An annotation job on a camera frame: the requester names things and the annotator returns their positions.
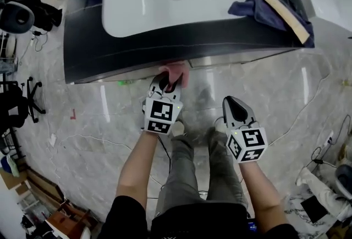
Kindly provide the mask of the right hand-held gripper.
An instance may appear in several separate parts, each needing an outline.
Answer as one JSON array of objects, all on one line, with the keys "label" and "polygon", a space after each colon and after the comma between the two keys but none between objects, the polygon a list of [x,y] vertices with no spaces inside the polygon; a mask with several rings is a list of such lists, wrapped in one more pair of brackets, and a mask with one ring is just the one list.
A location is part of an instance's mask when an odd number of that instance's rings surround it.
[{"label": "right hand-held gripper", "polygon": [[268,148],[268,141],[252,108],[233,96],[226,96],[222,107],[228,137],[225,146],[233,160],[237,163],[259,160]]}]

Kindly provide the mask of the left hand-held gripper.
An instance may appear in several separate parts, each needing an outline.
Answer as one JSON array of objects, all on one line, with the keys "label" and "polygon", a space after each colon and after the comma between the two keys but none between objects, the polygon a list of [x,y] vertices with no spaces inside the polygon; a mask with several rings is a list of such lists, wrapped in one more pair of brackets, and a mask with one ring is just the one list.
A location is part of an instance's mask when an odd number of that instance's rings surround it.
[{"label": "left hand-held gripper", "polygon": [[153,78],[142,107],[145,131],[163,135],[171,132],[183,108],[183,103],[176,100],[180,99],[182,92],[182,78],[183,75],[172,85],[168,84],[168,74],[159,74]]}]

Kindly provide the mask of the pink cloth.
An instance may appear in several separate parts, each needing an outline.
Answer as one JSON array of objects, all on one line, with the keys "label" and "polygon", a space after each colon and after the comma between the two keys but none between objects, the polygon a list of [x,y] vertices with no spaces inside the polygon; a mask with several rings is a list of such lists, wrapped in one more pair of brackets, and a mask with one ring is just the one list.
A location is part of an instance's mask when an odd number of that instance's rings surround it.
[{"label": "pink cloth", "polygon": [[173,84],[181,78],[181,86],[187,88],[189,82],[189,67],[184,61],[168,63],[159,67],[160,72],[167,72],[169,83],[167,90],[170,91]]}]

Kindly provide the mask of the person's left forearm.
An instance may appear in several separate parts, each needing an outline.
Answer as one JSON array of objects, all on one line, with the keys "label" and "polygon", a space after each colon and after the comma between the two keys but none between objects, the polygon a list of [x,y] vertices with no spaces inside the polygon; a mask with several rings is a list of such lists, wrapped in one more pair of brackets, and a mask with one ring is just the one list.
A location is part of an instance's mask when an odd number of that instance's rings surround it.
[{"label": "person's left forearm", "polygon": [[143,131],[119,176],[116,196],[128,196],[147,205],[148,182],[158,135]]}]

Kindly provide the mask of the person's right forearm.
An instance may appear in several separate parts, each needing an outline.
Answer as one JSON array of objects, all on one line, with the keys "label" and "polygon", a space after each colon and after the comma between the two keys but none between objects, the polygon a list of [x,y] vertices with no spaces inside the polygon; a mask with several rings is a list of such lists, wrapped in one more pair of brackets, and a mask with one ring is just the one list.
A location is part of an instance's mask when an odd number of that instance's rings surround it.
[{"label": "person's right forearm", "polygon": [[281,197],[259,165],[256,162],[245,162],[239,164],[239,167],[259,230],[267,233],[276,226],[286,224],[287,218],[281,205]]}]

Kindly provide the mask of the black top vanity cabinet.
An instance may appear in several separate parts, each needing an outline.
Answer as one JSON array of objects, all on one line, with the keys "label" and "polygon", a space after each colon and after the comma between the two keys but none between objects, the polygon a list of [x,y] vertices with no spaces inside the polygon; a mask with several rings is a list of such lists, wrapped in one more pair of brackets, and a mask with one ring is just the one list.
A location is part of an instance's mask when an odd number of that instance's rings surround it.
[{"label": "black top vanity cabinet", "polygon": [[74,83],[173,61],[276,48],[301,48],[301,43],[291,32],[233,15],[113,37],[102,25],[102,0],[69,0],[64,24],[64,74],[67,83]]}]

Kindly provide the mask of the dark blue cloth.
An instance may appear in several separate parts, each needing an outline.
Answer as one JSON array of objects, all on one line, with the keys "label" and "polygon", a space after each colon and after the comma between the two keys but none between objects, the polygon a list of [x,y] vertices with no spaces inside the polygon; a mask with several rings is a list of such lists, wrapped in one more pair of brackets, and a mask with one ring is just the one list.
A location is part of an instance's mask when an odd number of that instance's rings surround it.
[{"label": "dark blue cloth", "polygon": [[[300,13],[297,13],[290,5],[279,0],[299,21],[299,23],[310,34],[308,40],[303,44],[306,48],[315,47],[314,30],[311,22],[305,20]],[[254,18],[258,23],[270,26],[274,29],[293,32],[282,17],[264,0],[235,1],[228,9],[228,14]]]}]

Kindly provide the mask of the person's right shoe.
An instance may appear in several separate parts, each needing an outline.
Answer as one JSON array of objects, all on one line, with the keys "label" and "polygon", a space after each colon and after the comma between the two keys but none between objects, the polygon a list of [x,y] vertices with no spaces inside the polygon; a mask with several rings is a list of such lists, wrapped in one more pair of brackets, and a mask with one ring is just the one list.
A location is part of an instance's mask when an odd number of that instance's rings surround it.
[{"label": "person's right shoe", "polygon": [[220,121],[220,120],[218,120],[215,123],[214,128],[215,128],[215,130],[217,132],[220,132],[220,133],[226,133],[226,130],[227,130],[226,124],[223,121]]}]

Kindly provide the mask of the person's shoe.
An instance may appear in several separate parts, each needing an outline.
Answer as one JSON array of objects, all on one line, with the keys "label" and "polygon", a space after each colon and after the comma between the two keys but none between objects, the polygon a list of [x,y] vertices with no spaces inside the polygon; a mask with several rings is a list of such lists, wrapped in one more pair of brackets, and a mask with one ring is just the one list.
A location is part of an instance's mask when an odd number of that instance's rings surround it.
[{"label": "person's shoe", "polygon": [[185,126],[182,121],[178,120],[172,125],[171,133],[173,137],[177,137],[185,134]]},{"label": "person's shoe", "polygon": [[226,130],[227,130],[226,124],[223,121],[220,121],[220,120],[218,120],[215,123],[214,128],[215,128],[215,130],[217,132],[220,132],[220,133],[226,133]]}]

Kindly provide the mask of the person's left shoe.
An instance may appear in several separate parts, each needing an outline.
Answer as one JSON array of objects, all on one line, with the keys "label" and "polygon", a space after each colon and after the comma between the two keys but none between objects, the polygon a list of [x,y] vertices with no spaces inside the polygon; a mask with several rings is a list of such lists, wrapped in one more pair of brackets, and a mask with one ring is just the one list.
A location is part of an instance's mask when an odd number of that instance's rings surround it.
[{"label": "person's left shoe", "polygon": [[177,137],[185,134],[185,126],[182,121],[178,120],[172,125],[171,133],[173,137]]}]

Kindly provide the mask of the person's grey trousers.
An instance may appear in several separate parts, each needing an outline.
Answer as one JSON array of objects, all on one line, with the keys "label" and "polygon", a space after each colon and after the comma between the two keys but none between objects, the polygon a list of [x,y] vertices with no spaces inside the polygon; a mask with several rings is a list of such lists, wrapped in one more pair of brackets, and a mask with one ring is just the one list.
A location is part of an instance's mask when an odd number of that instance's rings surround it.
[{"label": "person's grey trousers", "polygon": [[172,138],[171,169],[158,197],[156,216],[167,210],[194,204],[235,204],[248,208],[248,202],[226,148],[225,133],[208,132],[210,182],[207,199],[199,195],[194,165],[194,146],[184,135]]}]

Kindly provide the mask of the white power strip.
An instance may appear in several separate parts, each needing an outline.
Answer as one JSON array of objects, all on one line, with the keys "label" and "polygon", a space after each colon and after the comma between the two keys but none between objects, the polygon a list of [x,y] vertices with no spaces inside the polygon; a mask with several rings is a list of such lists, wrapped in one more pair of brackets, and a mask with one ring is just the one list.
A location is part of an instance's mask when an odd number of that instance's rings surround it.
[{"label": "white power strip", "polygon": [[332,145],[333,141],[332,141],[332,138],[333,138],[333,135],[334,135],[334,132],[333,131],[330,131],[327,139],[325,140],[325,142],[323,143],[323,147],[325,148],[326,146],[328,145]]}]

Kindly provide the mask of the white fabric bundle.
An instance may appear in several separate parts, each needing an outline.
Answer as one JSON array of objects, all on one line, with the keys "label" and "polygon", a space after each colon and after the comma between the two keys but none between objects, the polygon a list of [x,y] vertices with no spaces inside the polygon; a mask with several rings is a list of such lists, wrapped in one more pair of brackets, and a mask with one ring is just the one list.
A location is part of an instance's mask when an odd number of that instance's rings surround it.
[{"label": "white fabric bundle", "polygon": [[346,197],[335,193],[320,181],[307,167],[303,167],[296,179],[296,185],[308,185],[318,202],[337,220],[343,222],[352,217],[352,204]]}]

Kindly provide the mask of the marble pattern table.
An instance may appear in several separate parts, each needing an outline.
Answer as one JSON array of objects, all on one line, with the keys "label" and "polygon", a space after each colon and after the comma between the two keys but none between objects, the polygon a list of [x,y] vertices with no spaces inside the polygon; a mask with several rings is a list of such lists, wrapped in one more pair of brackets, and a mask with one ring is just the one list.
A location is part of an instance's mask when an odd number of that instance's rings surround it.
[{"label": "marble pattern table", "polygon": [[302,196],[296,195],[286,197],[284,201],[286,216],[289,223],[293,225],[298,232],[300,239],[319,239],[326,234],[334,224],[341,223],[341,221],[328,213],[321,220],[313,224],[301,206],[301,202],[304,200],[306,199]]}]

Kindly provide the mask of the beige wooden strip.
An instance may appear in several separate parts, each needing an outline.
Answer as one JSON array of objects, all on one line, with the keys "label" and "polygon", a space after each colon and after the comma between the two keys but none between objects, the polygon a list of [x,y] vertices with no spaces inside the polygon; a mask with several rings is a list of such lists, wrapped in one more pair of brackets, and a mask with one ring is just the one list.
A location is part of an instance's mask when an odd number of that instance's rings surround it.
[{"label": "beige wooden strip", "polygon": [[297,36],[299,41],[304,44],[310,37],[308,31],[303,27],[303,25],[298,21],[296,16],[280,1],[280,0],[264,0],[267,2],[279,15],[280,17],[289,25],[293,30],[294,34]]}]

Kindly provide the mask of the black flat pad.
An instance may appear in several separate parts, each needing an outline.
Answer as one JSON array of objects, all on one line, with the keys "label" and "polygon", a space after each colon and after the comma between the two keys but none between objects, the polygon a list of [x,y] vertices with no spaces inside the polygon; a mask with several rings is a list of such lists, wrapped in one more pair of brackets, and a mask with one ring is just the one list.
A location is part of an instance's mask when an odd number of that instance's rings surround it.
[{"label": "black flat pad", "polygon": [[301,206],[313,224],[328,214],[326,208],[318,201],[314,195],[301,202]]}]

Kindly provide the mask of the white shell chair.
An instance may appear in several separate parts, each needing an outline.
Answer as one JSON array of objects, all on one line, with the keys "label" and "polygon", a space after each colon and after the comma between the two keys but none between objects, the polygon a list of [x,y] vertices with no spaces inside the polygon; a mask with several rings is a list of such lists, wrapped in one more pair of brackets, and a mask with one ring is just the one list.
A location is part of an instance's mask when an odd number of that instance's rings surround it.
[{"label": "white shell chair", "polygon": [[8,2],[0,12],[0,29],[10,34],[24,34],[35,22],[31,9],[18,2]]},{"label": "white shell chair", "polygon": [[339,191],[348,200],[352,200],[352,167],[346,164],[340,165],[335,170],[334,176]]}]

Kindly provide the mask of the person's black shirt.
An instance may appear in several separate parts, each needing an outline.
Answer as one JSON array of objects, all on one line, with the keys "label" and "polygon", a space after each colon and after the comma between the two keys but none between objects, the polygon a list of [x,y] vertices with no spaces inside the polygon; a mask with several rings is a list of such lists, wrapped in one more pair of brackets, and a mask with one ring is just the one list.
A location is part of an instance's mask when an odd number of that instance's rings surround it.
[{"label": "person's black shirt", "polygon": [[155,217],[147,226],[146,211],[135,199],[114,200],[98,239],[299,239],[289,224],[266,233],[250,230],[246,209],[232,203],[181,205]]}]

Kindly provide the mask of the black office chair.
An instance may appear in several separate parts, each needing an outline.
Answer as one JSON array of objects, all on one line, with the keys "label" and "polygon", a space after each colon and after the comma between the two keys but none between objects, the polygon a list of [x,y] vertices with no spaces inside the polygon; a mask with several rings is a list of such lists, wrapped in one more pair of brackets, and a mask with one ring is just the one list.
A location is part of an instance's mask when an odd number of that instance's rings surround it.
[{"label": "black office chair", "polygon": [[36,82],[31,89],[31,81],[33,77],[29,77],[26,82],[27,97],[23,95],[23,89],[18,82],[0,82],[0,87],[3,87],[0,92],[0,135],[10,128],[21,128],[28,116],[31,116],[33,123],[37,123],[39,119],[34,116],[34,110],[39,114],[46,114],[46,110],[40,109],[34,100],[35,92],[42,87],[42,82]]}]

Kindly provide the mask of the reddish brown box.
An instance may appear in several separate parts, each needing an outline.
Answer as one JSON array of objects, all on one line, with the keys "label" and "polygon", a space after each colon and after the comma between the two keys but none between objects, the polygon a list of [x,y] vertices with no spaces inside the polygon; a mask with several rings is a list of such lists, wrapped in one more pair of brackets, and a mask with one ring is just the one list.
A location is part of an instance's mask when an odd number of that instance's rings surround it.
[{"label": "reddish brown box", "polygon": [[90,238],[91,232],[87,225],[88,215],[88,212],[63,204],[46,219],[46,223],[62,239]]}]

